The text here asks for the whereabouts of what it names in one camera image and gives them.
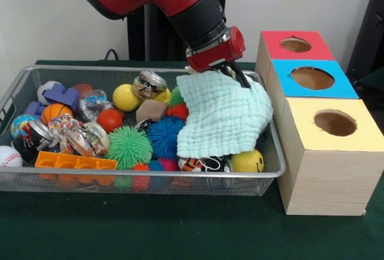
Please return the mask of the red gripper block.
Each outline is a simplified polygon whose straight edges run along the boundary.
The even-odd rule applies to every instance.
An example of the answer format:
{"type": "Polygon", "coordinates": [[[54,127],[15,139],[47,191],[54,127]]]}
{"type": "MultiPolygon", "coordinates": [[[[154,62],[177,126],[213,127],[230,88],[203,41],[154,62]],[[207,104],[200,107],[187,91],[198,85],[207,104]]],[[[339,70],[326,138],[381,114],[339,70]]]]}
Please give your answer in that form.
{"type": "MultiPolygon", "coordinates": [[[[198,73],[212,70],[218,64],[230,62],[230,68],[235,73],[235,79],[243,88],[250,88],[250,83],[235,62],[235,60],[242,58],[244,51],[245,41],[241,31],[238,27],[231,26],[213,43],[201,49],[187,49],[186,57],[189,66],[198,73]]],[[[225,75],[230,74],[226,65],[222,66],[220,70],[225,75]]]]}

